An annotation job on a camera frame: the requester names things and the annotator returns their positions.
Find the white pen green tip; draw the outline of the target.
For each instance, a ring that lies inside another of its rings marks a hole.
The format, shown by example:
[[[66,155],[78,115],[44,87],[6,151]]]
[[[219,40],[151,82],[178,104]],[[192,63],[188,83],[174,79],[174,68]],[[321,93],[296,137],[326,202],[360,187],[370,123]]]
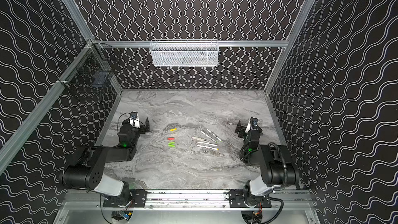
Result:
[[[217,147],[217,146],[218,146],[217,144],[206,143],[206,142],[199,142],[199,141],[197,141],[197,144],[200,144],[200,145],[208,145],[208,146],[213,146],[213,147]]]

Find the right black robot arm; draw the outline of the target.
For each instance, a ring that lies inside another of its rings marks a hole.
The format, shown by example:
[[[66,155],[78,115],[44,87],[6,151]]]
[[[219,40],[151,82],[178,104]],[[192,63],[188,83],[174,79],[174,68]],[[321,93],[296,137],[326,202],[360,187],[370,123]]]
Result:
[[[263,130],[257,118],[251,118],[247,126],[240,122],[235,133],[243,139],[239,151],[242,163],[251,167],[259,167],[260,175],[249,180],[243,188],[243,202],[248,207],[257,206],[266,201],[266,196],[288,187],[300,187],[299,172],[294,164],[286,145],[270,142],[261,144]]]

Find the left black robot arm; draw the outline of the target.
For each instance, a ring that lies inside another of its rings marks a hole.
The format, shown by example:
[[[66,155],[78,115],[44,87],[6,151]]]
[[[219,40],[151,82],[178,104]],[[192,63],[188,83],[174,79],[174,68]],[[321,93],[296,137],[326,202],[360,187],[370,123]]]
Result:
[[[104,207],[129,208],[137,203],[127,182],[104,173],[107,163],[132,161],[139,137],[150,131],[148,118],[141,122],[137,112],[130,115],[118,131],[118,145],[81,147],[73,153],[60,175],[64,187],[96,192],[104,197]]]

